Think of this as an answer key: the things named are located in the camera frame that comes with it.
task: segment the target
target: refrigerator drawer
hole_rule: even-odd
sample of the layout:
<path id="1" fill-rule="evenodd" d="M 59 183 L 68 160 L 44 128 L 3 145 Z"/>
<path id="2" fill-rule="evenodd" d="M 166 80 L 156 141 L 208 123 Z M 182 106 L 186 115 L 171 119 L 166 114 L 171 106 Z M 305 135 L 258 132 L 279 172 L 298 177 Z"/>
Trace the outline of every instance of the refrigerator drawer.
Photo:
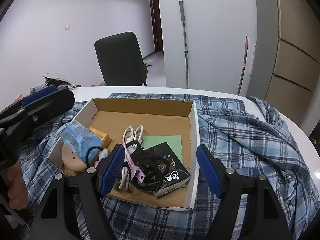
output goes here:
<path id="1" fill-rule="evenodd" d="M 320 23 L 306 0 L 278 0 L 279 37 L 320 62 Z"/>
<path id="2" fill-rule="evenodd" d="M 299 125 L 312 96 L 309 90 L 273 76 L 265 101 Z"/>
<path id="3" fill-rule="evenodd" d="M 314 92 L 319 78 L 320 64 L 295 47 L 279 41 L 274 73 Z"/>

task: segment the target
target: green paper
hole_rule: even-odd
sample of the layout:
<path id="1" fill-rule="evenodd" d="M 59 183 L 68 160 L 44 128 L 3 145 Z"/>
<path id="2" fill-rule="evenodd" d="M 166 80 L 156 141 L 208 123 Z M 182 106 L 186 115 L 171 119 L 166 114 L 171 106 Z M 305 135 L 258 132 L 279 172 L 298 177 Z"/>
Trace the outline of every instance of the green paper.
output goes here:
<path id="1" fill-rule="evenodd" d="M 144 136 L 142 138 L 142 145 L 144 149 L 149 149 L 150 147 L 156 146 L 160 143 L 167 142 L 174 154 L 183 164 L 182 158 L 182 145 L 180 135 L 170 135 L 170 136 Z"/>

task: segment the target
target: blue gripper pad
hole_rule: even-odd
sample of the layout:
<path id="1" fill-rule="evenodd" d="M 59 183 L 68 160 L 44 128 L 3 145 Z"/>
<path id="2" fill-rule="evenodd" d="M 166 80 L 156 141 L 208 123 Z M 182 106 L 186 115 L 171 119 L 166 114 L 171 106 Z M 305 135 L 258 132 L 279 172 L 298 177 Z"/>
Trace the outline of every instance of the blue gripper pad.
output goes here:
<path id="1" fill-rule="evenodd" d="M 21 106 L 25 107 L 26 105 L 31 104 L 32 102 L 34 102 L 34 101 L 36 101 L 36 100 L 38 100 L 40 98 L 43 98 L 43 97 L 45 97 L 45 96 L 47 96 L 49 94 L 52 94 L 52 93 L 54 93 L 56 91 L 58 91 L 58 89 L 55 86 L 50 86 L 50 87 L 47 87 L 45 89 L 42 89 L 42 90 L 40 90 L 40 91 L 38 91 L 38 92 L 26 97 L 24 99 L 24 101 L 21 103 Z"/>
<path id="2" fill-rule="evenodd" d="M 210 151 L 207 149 L 205 145 L 200 145 L 197 148 L 196 156 L 199 166 L 201 168 L 201 172 L 204 175 L 205 181 L 207 182 L 211 193 L 215 194 L 218 198 L 221 198 L 223 195 L 223 191 L 220 187 L 220 177 L 210 160 L 215 158 L 212 157 Z"/>
<path id="3" fill-rule="evenodd" d="M 102 177 L 101 189 L 99 191 L 102 197 L 111 192 L 113 184 L 115 183 L 120 169 L 122 168 L 124 155 L 124 147 L 121 146 L 117 149 L 116 154 L 114 155 L 108 168 L 104 172 Z"/>

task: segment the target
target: baseboard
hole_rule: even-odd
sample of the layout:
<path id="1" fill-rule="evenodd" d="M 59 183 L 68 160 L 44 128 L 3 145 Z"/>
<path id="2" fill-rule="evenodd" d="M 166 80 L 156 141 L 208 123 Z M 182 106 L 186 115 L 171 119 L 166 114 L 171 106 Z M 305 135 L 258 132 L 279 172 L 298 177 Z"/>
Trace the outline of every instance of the baseboard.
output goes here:
<path id="1" fill-rule="evenodd" d="M 155 54 L 156 52 L 151 52 L 150 54 L 146 55 L 145 57 L 143 57 L 142 59 L 146 59 L 147 57 L 151 56 L 152 54 Z"/>

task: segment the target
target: black cable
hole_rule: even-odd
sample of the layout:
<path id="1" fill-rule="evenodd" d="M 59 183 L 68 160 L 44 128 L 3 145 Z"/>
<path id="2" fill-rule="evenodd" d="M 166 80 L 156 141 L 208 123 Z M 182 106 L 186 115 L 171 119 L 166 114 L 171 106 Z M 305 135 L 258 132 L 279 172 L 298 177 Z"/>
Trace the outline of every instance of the black cable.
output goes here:
<path id="1" fill-rule="evenodd" d="M 130 155 L 133 163 L 139 166 L 145 174 L 144 183 L 150 183 L 150 185 L 143 186 L 138 182 L 137 177 L 133 177 L 131 183 L 138 189 L 145 191 L 155 191 L 162 187 L 164 176 L 169 170 L 170 163 L 167 159 L 162 156 L 156 155 L 153 148 L 144 150 L 141 148 L 141 144 L 138 141 L 131 141 L 126 144 L 128 148 L 131 145 L 137 145 L 135 151 Z M 162 172 L 159 168 L 159 162 L 164 165 L 164 171 Z M 124 164 L 128 167 L 129 173 L 131 172 L 128 163 Z"/>
<path id="2" fill-rule="evenodd" d="M 101 151 L 103 151 L 103 149 L 99 146 L 92 146 L 87 150 L 87 153 L 85 154 L 85 163 L 87 164 L 87 168 L 89 168 L 89 153 L 94 150 L 94 149 L 99 149 Z"/>

